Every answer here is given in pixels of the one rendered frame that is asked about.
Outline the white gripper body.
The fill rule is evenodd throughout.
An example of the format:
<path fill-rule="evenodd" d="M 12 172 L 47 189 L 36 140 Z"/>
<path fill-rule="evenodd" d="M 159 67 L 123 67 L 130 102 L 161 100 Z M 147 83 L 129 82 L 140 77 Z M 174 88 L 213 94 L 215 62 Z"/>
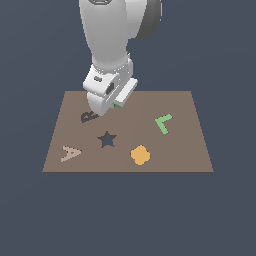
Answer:
<path fill-rule="evenodd" d="M 138 80 L 135 78 L 130 78 L 121 92 L 118 94 L 116 99 L 114 100 L 114 106 L 121 108 L 124 106 L 132 92 L 134 91 L 135 87 L 137 86 Z"/>

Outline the brown board mat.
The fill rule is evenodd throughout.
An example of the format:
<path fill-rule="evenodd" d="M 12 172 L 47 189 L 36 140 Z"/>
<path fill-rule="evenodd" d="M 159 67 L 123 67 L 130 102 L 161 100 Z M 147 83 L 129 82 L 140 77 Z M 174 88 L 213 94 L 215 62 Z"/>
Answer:
<path fill-rule="evenodd" d="M 64 94 L 43 171 L 76 172 L 198 172 L 213 171 L 192 94 L 189 91 L 135 91 L 121 108 L 82 123 L 90 107 L 85 91 Z M 170 114 L 163 134 L 156 118 Z M 99 136 L 115 135 L 114 146 L 101 147 Z M 130 152 L 143 145 L 151 158 L 137 165 Z M 82 153 L 62 162 L 63 146 Z"/>

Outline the dark letter R block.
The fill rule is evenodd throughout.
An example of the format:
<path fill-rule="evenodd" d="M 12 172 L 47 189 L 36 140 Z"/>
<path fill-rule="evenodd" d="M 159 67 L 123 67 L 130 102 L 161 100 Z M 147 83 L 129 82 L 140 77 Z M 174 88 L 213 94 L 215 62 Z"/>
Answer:
<path fill-rule="evenodd" d="M 96 119 L 97 117 L 98 117 L 98 114 L 94 113 L 93 111 L 84 112 L 81 115 L 81 122 L 85 123 L 85 122 L 91 121 L 93 119 Z"/>

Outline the green letter L block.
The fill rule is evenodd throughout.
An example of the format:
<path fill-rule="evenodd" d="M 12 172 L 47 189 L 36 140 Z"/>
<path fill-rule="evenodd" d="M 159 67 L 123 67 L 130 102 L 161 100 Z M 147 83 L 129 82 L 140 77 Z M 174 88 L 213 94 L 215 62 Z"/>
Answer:
<path fill-rule="evenodd" d="M 170 114 L 167 114 L 165 116 L 161 116 L 161 117 L 155 119 L 156 124 L 158 125 L 160 131 L 163 134 L 167 134 L 168 133 L 168 130 L 165 127 L 165 122 L 169 121 L 171 119 L 172 119 L 172 116 Z"/>

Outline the dark blue star block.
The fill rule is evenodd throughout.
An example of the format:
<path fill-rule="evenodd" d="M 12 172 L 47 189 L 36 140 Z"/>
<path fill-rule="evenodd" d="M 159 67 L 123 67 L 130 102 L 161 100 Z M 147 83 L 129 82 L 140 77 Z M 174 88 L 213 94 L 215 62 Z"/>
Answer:
<path fill-rule="evenodd" d="M 115 139 L 115 135 L 111 135 L 108 131 L 106 131 L 104 135 L 99 136 L 98 139 L 102 143 L 102 148 L 105 146 L 114 146 L 113 140 Z"/>

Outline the orange rounded cross block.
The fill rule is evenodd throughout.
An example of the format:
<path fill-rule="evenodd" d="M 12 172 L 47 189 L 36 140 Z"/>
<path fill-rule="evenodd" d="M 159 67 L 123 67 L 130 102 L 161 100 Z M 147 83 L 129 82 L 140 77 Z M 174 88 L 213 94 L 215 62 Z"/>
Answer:
<path fill-rule="evenodd" d="M 151 154 L 145 146 L 139 145 L 130 152 L 131 158 L 137 165 L 144 165 L 150 160 Z"/>

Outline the beige letter A block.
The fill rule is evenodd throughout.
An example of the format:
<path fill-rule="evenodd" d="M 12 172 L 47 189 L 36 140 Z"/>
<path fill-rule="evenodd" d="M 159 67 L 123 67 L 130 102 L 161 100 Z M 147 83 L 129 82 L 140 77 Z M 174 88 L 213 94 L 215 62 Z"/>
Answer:
<path fill-rule="evenodd" d="M 71 158 L 74 158 L 74 157 L 76 157 L 76 156 L 78 156 L 82 153 L 81 150 L 75 149 L 75 148 L 72 148 L 72 147 L 68 147 L 68 146 L 63 146 L 62 150 L 66 152 L 66 155 L 61 158 L 62 162 L 68 161 Z"/>

